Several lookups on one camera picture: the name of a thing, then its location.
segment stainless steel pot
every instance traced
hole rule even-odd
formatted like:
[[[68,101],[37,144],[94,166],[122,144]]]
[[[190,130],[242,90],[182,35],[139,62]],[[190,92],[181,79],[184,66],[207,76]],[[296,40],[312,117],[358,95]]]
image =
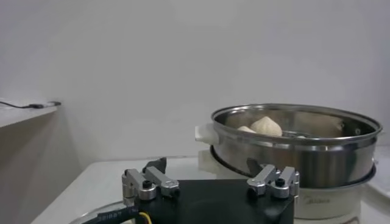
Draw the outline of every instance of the stainless steel pot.
[[[281,126],[283,136],[237,130],[264,116]],[[249,173],[248,158],[278,168],[293,166],[304,188],[339,187],[364,179],[373,167],[382,130],[361,114],[309,105],[242,105],[215,111],[211,118],[212,126],[196,128],[196,139],[212,144],[219,159],[244,173]]]

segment table surface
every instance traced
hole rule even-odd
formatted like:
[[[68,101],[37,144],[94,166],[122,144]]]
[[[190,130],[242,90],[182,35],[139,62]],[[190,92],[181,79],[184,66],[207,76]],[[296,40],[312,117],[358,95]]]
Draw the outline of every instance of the table surface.
[[[121,174],[142,169],[147,160],[100,162],[88,166],[32,224],[69,224],[98,207],[122,200]],[[198,170],[197,158],[168,159],[166,174],[173,179],[214,179],[215,174]],[[362,223],[390,223],[390,200],[365,188],[361,202]]]

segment yellow wire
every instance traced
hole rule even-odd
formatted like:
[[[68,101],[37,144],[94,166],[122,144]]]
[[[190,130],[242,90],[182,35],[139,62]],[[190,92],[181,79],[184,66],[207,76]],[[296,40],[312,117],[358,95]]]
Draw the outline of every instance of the yellow wire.
[[[145,213],[145,212],[140,212],[139,213],[140,216],[144,217],[146,220],[147,220],[147,224],[152,224],[152,220],[151,220],[151,217]]]

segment pot rim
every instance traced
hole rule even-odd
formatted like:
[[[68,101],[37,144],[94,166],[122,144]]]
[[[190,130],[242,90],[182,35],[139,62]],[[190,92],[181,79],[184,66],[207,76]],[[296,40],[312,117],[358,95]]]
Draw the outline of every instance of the pot rim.
[[[319,114],[325,114],[330,116],[344,116],[354,120],[358,120],[367,125],[370,125],[375,131],[365,135],[346,136],[346,137],[338,137],[338,138],[290,138],[284,136],[269,136],[269,135],[262,135],[258,133],[239,131],[235,128],[228,127],[216,121],[216,118],[221,114],[236,111],[236,110],[248,110],[251,108],[274,109],[274,110],[280,110],[280,109],[299,110],[304,112],[319,113]],[[383,129],[382,125],[378,121],[376,121],[371,117],[359,113],[354,113],[351,111],[340,110],[340,109],[330,108],[330,107],[320,107],[315,105],[301,105],[301,104],[285,104],[285,103],[262,103],[262,104],[253,103],[253,104],[225,107],[213,112],[211,114],[211,119],[214,122],[214,127],[216,126],[217,128],[223,129],[224,131],[229,132],[231,134],[238,135],[245,138],[252,138],[252,139],[257,139],[257,140],[267,141],[267,142],[277,142],[282,144],[291,144],[291,143],[300,144],[300,145],[347,144],[355,141],[374,138]]]

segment brand logo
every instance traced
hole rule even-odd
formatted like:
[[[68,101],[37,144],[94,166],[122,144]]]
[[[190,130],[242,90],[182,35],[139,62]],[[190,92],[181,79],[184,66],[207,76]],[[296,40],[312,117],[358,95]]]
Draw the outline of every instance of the brand logo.
[[[303,201],[306,205],[312,205],[312,204],[329,204],[330,199],[329,198],[314,198],[312,196],[306,196],[303,198]]]

